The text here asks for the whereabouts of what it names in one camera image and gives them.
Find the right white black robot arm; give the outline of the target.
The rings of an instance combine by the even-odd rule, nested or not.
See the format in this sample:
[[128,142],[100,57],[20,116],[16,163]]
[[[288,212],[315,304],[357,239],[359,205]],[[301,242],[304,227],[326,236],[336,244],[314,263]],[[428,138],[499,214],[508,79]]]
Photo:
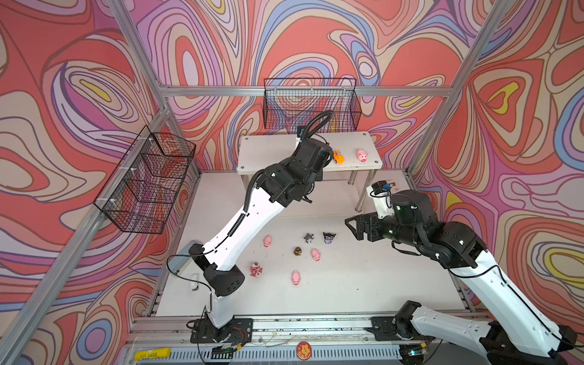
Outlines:
[[440,221],[428,195],[408,189],[393,193],[381,180],[371,187],[376,210],[345,220],[357,240],[390,240],[392,248],[438,263],[466,285],[493,316],[463,319],[407,301],[393,317],[395,336],[428,336],[464,347],[491,364],[565,364],[578,334],[558,325],[524,295],[498,265],[486,243],[468,225]]

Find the orange toy car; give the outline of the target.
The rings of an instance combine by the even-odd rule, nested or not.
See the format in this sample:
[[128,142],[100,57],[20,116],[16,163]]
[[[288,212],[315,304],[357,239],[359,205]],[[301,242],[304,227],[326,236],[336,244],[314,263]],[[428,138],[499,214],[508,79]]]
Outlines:
[[345,157],[339,150],[333,151],[333,158],[336,164],[343,164],[345,162]]

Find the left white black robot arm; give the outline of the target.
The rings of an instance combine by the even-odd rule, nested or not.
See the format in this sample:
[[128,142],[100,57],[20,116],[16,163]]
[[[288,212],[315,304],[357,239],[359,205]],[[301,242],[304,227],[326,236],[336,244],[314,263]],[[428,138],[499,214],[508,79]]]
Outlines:
[[334,117],[319,113],[301,130],[292,155],[254,173],[243,206],[226,226],[205,244],[193,243],[184,258],[202,272],[198,285],[210,291],[210,306],[193,323],[197,336],[221,341],[233,330],[233,294],[245,281],[237,260],[252,239],[292,202],[309,202],[309,195],[333,159],[329,144],[313,135]]

